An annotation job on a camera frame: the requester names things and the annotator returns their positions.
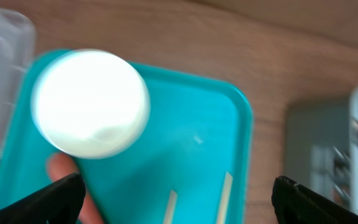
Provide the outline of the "white bowl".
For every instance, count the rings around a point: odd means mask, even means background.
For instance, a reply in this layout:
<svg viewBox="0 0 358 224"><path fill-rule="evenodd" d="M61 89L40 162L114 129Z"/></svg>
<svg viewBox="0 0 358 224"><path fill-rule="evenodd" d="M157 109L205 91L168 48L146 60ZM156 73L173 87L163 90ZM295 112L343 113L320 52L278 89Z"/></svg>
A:
<svg viewBox="0 0 358 224"><path fill-rule="evenodd" d="M138 140L149 120L150 95L132 65L96 49L44 58L30 109L51 145L71 156L101 159Z"/></svg>

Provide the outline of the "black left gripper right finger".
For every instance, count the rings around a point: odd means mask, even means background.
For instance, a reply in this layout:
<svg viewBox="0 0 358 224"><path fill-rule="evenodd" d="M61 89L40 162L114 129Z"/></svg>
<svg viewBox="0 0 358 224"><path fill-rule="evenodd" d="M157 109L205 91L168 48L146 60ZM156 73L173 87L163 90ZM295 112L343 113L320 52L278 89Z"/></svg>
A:
<svg viewBox="0 0 358 224"><path fill-rule="evenodd" d="M272 189L278 224L358 224L358 215L281 175Z"/></svg>

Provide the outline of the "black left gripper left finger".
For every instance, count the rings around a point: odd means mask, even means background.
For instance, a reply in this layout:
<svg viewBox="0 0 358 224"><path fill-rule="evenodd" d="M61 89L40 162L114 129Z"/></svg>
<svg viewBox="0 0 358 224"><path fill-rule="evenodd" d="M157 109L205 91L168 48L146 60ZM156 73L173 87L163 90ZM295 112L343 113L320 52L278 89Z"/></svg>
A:
<svg viewBox="0 0 358 224"><path fill-rule="evenodd" d="M0 210L0 224L57 224L70 223L63 197L56 196L58 183L50 185Z"/></svg>

